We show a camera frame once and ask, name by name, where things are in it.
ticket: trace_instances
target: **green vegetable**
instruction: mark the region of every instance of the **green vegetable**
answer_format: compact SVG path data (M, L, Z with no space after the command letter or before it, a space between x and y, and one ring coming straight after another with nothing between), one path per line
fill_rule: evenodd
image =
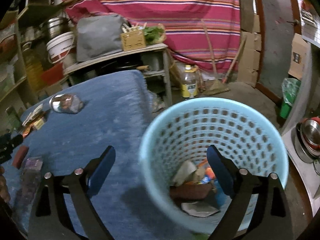
M143 31L147 44L152 44L154 41L158 40L164 33L164 30L157 26L146 27Z

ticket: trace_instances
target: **blue plastic basket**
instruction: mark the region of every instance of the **blue plastic basket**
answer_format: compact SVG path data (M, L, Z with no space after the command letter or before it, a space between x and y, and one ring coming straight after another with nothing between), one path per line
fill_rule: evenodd
M140 145L140 163L148 193L171 220L185 228L211 234L231 199L224 195L219 213L207 218L181 211L169 197L171 179L181 164L206 158L214 144L237 167L252 174L278 174L283 187L288 178L288 156L277 129L262 114L236 101L196 98L176 104L160 114L146 130ZM239 230L249 226L257 196L252 196Z

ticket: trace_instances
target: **gray bag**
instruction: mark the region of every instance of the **gray bag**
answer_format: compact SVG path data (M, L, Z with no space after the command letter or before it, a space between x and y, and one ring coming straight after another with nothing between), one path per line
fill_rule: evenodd
M118 14L80 19L77 24L77 61L121 52L123 23L127 22Z

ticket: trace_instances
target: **blue cloth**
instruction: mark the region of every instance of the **blue cloth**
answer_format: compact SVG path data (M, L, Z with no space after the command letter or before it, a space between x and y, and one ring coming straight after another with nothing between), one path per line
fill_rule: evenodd
M130 70L96 77L63 91L75 93L85 103L78 114L51 111L39 131L33 131L23 142L29 146L28 157L41 156L42 174L70 174L99 157L108 145L116 149L116 161L92 204L104 225L116 240L120 239L194 239L184 228L166 218L145 192L138 164L141 138L151 121L148 91L139 71ZM44 110L49 99L42 101ZM24 120L31 107L23 114ZM21 169L3 166L11 195L14 220L22 231L28 231L32 204L20 199ZM66 195L66 203L75 230L84 231Z

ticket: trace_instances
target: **striped cloth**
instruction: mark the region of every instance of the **striped cloth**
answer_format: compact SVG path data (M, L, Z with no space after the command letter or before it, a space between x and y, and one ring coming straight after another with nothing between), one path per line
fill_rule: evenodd
M212 70L208 42L200 19L208 29L219 73L227 72L240 42L239 0L82 0L66 8L76 23L82 17L118 13L131 24L161 23L165 43L173 56Z

